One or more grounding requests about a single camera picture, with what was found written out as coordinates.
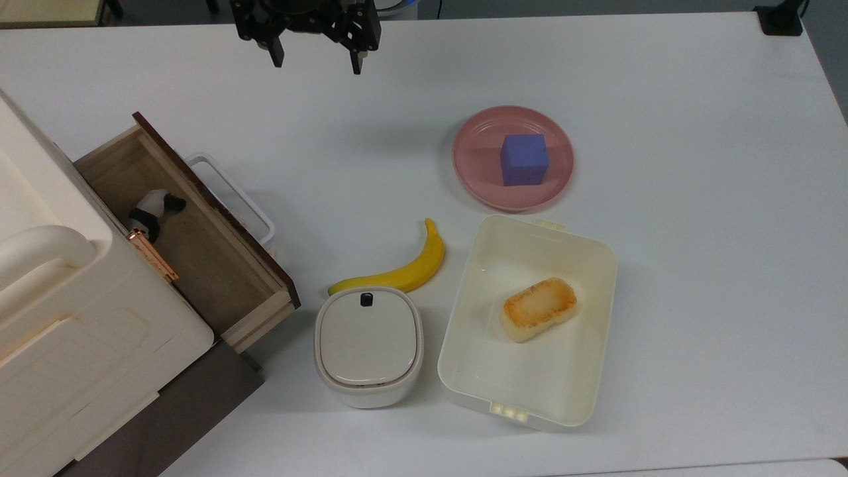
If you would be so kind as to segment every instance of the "container lid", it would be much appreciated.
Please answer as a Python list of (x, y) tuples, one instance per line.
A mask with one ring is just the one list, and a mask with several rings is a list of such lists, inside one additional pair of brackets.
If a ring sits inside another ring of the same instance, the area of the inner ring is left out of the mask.
[(402, 378), (418, 352), (410, 304), (387, 290), (339, 296), (318, 317), (321, 365), (340, 384), (373, 386)]

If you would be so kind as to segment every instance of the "white bin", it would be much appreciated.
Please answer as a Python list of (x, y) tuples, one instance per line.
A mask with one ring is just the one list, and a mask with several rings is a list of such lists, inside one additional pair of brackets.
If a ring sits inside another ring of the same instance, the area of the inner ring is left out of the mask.
[[(447, 397), (463, 407), (557, 431), (594, 410), (616, 284), (616, 256), (564, 227), (490, 216), (480, 224), (438, 359)], [(504, 332), (500, 308), (550, 277), (566, 280), (577, 312), (525, 343)]]

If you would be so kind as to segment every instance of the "toast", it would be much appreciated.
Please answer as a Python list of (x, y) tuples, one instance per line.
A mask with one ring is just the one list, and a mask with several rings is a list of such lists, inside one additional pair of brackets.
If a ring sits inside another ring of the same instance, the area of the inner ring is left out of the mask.
[(561, 278), (548, 278), (507, 299), (500, 324), (511, 340), (523, 343), (574, 316), (576, 304), (571, 285)]

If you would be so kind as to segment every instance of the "panda plush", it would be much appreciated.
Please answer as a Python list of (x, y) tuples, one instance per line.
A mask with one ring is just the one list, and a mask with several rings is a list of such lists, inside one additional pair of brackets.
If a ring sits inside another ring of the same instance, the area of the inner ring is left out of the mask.
[(186, 201), (163, 188), (148, 192), (128, 215), (129, 228), (137, 228), (151, 244), (159, 238), (159, 219), (167, 213), (182, 212)]

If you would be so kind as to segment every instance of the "white plastic container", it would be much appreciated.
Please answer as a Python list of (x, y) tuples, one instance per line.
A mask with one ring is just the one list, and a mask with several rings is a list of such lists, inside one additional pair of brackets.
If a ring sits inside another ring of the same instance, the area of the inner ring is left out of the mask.
[[(438, 359), (449, 400), (539, 430), (585, 423), (598, 393), (616, 268), (607, 245), (562, 225), (484, 219)], [(499, 322), (504, 301), (551, 277), (574, 288), (575, 316), (525, 343), (510, 340)]]
[(421, 318), (398, 289), (338, 292), (315, 320), (315, 367), (351, 407), (385, 407), (403, 399), (418, 377), (423, 354)]

